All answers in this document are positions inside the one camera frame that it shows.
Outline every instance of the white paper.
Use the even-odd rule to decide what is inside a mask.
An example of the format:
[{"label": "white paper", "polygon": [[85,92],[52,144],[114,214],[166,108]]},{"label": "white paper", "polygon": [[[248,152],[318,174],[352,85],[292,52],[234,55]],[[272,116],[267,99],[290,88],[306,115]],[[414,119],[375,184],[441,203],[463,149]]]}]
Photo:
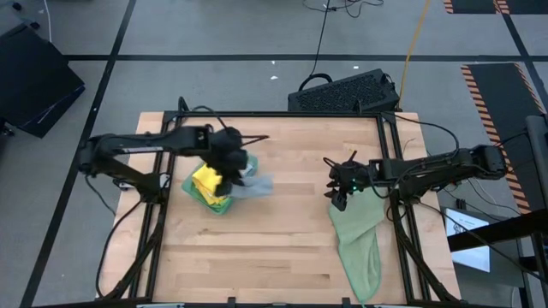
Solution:
[{"label": "white paper", "polygon": [[[489,225],[489,222],[485,222],[481,219],[462,214],[460,212],[457,212],[456,210],[447,209],[445,214],[453,218],[456,222],[460,223],[464,228],[468,230],[474,230],[475,228]],[[460,226],[456,225],[447,217],[445,217],[445,229],[447,232],[447,236],[465,232]],[[452,252],[451,257],[453,258],[453,262],[455,263],[466,265],[477,270],[483,270],[487,273],[489,273],[490,271],[490,256],[488,246],[467,249],[459,252]]]}]

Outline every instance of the wooden table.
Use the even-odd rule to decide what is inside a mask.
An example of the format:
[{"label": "wooden table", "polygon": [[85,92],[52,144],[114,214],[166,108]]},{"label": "wooden table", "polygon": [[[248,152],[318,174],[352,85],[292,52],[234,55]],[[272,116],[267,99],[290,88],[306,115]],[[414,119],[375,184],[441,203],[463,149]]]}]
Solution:
[{"label": "wooden table", "polygon": [[[158,132],[163,113],[142,113],[137,133]],[[402,114],[417,120],[416,114]],[[156,302],[340,304],[342,297],[357,303],[337,254],[337,236],[328,217],[326,192],[329,167],[357,150],[366,163],[382,157],[374,119],[365,118],[224,118],[244,134],[269,134],[268,140],[247,149],[259,158],[259,174],[272,175],[274,192],[268,198],[237,201],[224,216],[212,214],[192,200],[182,182],[196,167],[197,157],[178,157],[171,185],[153,300]],[[190,118],[185,125],[220,125],[213,117]],[[420,126],[397,121],[404,157],[426,156]],[[386,125],[387,140],[391,143]],[[390,145],[390,156],[394,157]],[[153,154],[132,155],[129,165],[151,172]],[[122,192],[119,219],[139,196]],[[434,192],[423,202],[438,207]],[[145,206],[123,222],[110,243],[101,288],[111,290],[133,262]],[[455,270],[441,216],[415,206],[416,222],[426,263],[437,278],[460,298]],[[402,274],[392,222],[377,226],[382,282],[370,303],[405,304]],[[420,298],[416,267],[409,258],[415,298]],[[148,264],[143,275],[148,273]],[[144,293],[142,278],[140,293]]]}]

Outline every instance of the yellow cable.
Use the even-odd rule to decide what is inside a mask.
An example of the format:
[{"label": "yellow cable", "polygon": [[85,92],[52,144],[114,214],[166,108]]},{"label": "yellow cable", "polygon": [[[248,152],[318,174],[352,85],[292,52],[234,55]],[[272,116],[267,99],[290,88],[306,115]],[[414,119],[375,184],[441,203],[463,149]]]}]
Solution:
[{"label": "yellow cable", "polygon": [[400,100],[397,103],[397,108],[399,109],[402,105],[403,100],[403,88],[405,87],[405,78],[408,74],[408,66],[409,66],[409,58],[413,54],[414,45],[417,43],[417,39],[419,38],[420,28],[422,27],[422,22],[425,20],[426,12],[428,11],[428,7],[430,6],[431,0],[426,0],[425,7],[422,9],[422,14],[420,15],[419,24],[417,25],[417,28],[414,31],[413,41],[411,42],[411,45],[409,46],[408,50],[408,56],[405,58],[405,66],[403,67],[403,76],[402,76],[402,86],[400,87]]}]

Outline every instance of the black metal frame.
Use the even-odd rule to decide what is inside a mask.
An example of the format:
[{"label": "black metal frame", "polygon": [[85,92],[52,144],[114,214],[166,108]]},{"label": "black metal frame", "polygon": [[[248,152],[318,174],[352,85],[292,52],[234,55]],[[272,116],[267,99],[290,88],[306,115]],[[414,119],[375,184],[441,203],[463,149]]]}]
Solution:
[{"label": "black metal frame", "polygon": [[[161,127],[161,133],[166,133],[169,130],[169,127],[172,122],[174,122],[176,125],[181,123],[182,116],[184,117],[213,117],[210,113],[203,113],[203,112],[192,112],[188,110],[188,107],[186,104],[182,106],[182,111],[165,111],[164,112],[164,118],[162,122]],[[378,138],[381,148],[381,153],[383,158],[389,158],[389,146],[386,138],[386,133],[384,129],[384,124],[388,123],[390,128],[390,136],[392,139],[392,143],[394,146],[394,152],[396,155],[396,158],[402,158],[402,148],[399,140],[399,134],[397,131],[396,126],[396,118],[394,116],[390,116],[390,114],[386,113],[379,113],[379,112],[364,112],[364,113],[311,113],[311,112],[276,112],[276,111],[219,111],[219,116],[222,117],[322,117],[322,118],[331,118],[331,117],[352,117],[352,118],[368,118],[368,119],[375,119],[377,126],[378,126]],[[164,154],[158,153],[156,155],[156,159],[154,162],[154,169],[153,172],[160,173],[162,162],[164,160]],[[175,160],[176,156],[174,154],[168,154],[168,166],[167,170],[164,173],[167,173],[172,178],[173,171],[175,168]],[[169,204],[169,191],[159,203],[159,213],[158,213],[158,223],[164,225],[165,217],[167,213],[167,207]],[[398,209],[399,200],[395,198],[390,198],[390,206],[394,221],[394,228],[395,231],[402,231],[402,221],[400,212]],[[140,239],[139,239],[139,246],[137,248],[138,254],[140,252],[143,252],[145,250],[145,246],[147,241],[149,240],[149,233],[151,230],[151,223],[152,223],[152,214],[153,209],[156,205],[148,203],[146,205],[145,215],[143,218],[143,224],[140,231]],[[413,207],[410,205],[406,205],[406,211],[407,211],[407,221],[408,221],[408,233],[410,234],[411,243],[413,248],[418,252],[419,256],[421,257],[421,249],[420,249],[420,239],[419,239],[419,233],[414,217],[414,211]],[[129,293],[128,293],[128,299],[104,299],[104,300],[98,300],[93,302],[84,302],[84,303],[73,303],[73,304],[67,304],[67,305],[52,305],[48,307],[110,307],[110,306],[116,306],[116,307],[135,307],[136,304],[152,304],[152,297],[154,294],[154,288],[156,285],[156,275],[158,273],[158,262],[159,262],[159,254],[161,250],[162,241],[161,238],[163,236],[163,229],[161,229],[161,232],[159,234],[160,240],[157,242],[157,244],[152,249],[152,257],[150,261],[150,269],[148,272],[148,277],[146,280],[146,291],[145,296],[138,298],[137,293],[139,290],[140,285],[140,276],[142,275],[142,270],[138,270],[136,275],[133,277],[133,280],[129,287]],[[403,286],[404,286],[404,292],[405,297],[408,305],[415,305],[415,306],[422,306],[422,307],[490,307],[485,305],[470,305],[467,303],[450,303],[447,301],[432,301],[431,295],[430,295],[430,288],[428,285],[428,282],[426,281],[425,275],[428,275],[429,273],[421,273],[419,271],[419,282],[420,282],[420,295],[421,299],[416,299],[414,297],[414,291],[413,291],[413,282],[411,280],[411,273],[409,270],[409,264],[408,264],[408,251],[404,247],[404,244],[398,240],[397,242],[397,249],[398,249],[398,255],[400,260],[400,267],[402,271],[402,280],[403,280]],[[294,307],[294,308],[306,308],[306,307],[323,307],[323,308],[349,308],[349,307],[360,307],[360,305],[351,305],[348,298],[342,298],[340,305],[316,305],[316,304],[298,304],[298,305],[292,305],[292,304],[286,304],[286,307]],[[185,307],[247,307],[247,308],[260,308],[260,307],[266,307],[269,304],[263,303],[263,304],[236,304],[235,298],[227,298],[227,303],[185,303]]]}]

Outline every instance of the green cloth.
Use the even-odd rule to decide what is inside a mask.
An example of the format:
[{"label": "green cloth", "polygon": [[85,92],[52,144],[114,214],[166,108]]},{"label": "green cloth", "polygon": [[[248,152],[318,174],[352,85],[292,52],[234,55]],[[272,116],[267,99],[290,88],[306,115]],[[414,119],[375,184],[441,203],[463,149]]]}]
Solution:
[{"label": "green cloth", "polygon": [[[381,194],[385,189],[377,188]],[[375,226],[384,219],[384,200],[371,188],[348,196],[345,211],[333,204],[329,216],[339,238],[339,257],[356,298],[364,305],[380,285]]]}]

